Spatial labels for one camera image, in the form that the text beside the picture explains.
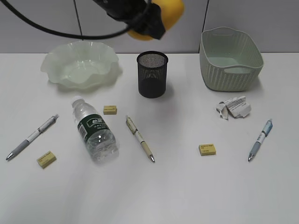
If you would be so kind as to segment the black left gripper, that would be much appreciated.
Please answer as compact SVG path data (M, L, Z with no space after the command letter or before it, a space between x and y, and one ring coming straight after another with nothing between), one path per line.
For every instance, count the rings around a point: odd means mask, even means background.
M158 4L150 0L96 0L108 16L131 26L133 34L161 39L166 30Z

